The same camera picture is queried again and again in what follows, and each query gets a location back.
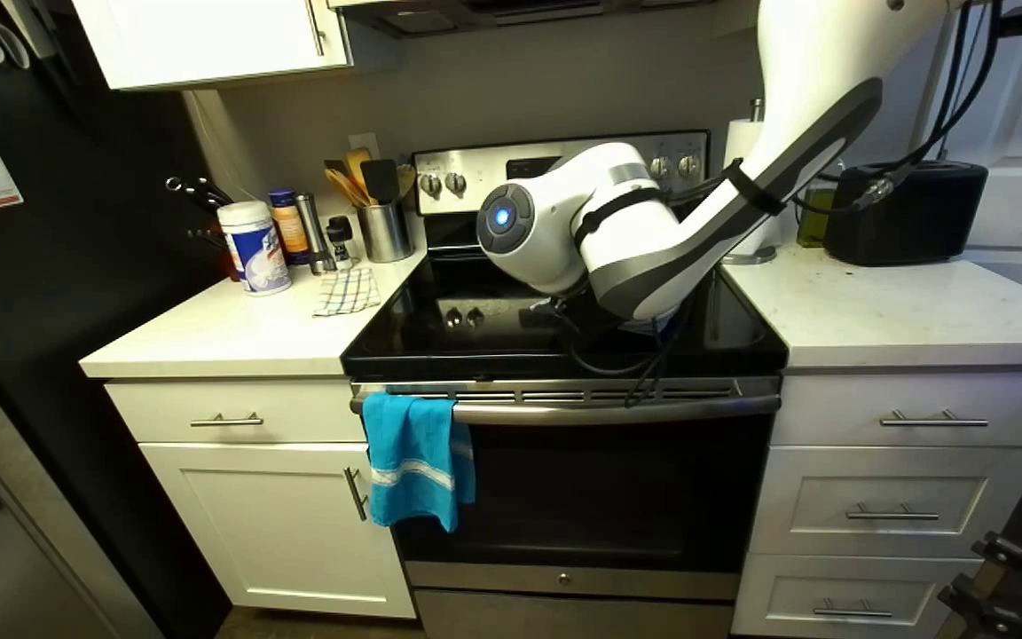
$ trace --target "stovetop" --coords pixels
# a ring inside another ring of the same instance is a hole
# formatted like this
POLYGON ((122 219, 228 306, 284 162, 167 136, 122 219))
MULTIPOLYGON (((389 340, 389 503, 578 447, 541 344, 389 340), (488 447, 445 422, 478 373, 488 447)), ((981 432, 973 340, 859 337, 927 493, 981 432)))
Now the stovetop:
POLYGON ((785 344, 743 293, 710 272, 691 312, 661 337, 598 327, 572 329, 546 299, 482 257, 430 257, 342 356, 352 381, 578 381, 775 377, 785 344))

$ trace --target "teal towel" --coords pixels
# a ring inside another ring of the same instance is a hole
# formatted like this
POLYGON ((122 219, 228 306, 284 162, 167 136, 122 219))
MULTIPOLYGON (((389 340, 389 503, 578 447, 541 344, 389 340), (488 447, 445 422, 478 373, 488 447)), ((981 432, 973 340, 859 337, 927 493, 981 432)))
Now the teal towel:
POLYGON ((472 432, 452 407, 456 400, 389 390, 362 400, 372 523, 433 516, 445 531, 456 531, 457 503, 477 503, 472 432))

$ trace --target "white countertop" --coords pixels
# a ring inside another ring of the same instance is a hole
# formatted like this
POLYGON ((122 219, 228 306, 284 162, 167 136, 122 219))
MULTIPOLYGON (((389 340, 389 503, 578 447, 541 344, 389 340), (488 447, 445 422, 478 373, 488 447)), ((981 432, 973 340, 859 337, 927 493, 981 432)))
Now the white countertop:
MULTIPOLYGON (((360 264, 370 271, 377 299, 389 302, 424 264, 360 264)), ((239 280, 222 280, 171 312, 142 322, 115 344, 82 359, 93 381, 148 377, 346 377, 342 353, 362 335, 377 309, 316 319, 322 277, 307 267, 296 283, 252 293, 239 280)))
MULTIPOLYGON (((424 257, 362 264, 389 302, 424 257)), ((976 264, 847 267, 788 246, 775 264, 726 264, 788 344, 788 369, 1022 366, 1022 283, 976 264)), ((82 359, 93 381, 346 377, 342 353, 377 309, 316 319, 322 280, 249 293, 222 280, 82 359)))
POLYGON ((788 369, 1022 366, 1022 283, 969 260, 847 267, 785 246, 726 271, 785 337, 788 369))

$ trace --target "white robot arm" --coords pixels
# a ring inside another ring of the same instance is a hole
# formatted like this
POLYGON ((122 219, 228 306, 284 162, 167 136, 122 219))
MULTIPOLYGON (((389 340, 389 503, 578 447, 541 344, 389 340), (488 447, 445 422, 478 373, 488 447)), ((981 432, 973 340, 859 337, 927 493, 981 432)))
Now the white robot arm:
POLYGON ((763 0, 766 119, 752 153, 677 219, 620 142, 543 179, 508 181, 478 211, 478 246, 513 277, 561 293, 583 272, 600 309, 661 327, 690 292, 879 111, 883 76, 950 0, 763 0))

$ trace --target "outlet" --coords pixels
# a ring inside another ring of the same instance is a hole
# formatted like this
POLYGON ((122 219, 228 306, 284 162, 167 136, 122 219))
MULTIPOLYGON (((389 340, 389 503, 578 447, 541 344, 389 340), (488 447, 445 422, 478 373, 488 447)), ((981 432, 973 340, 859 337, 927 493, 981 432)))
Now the outlet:
POLYGON ((379 156, 377 132, 349 136, 349 150, 370 150, 370 156, 379 156))

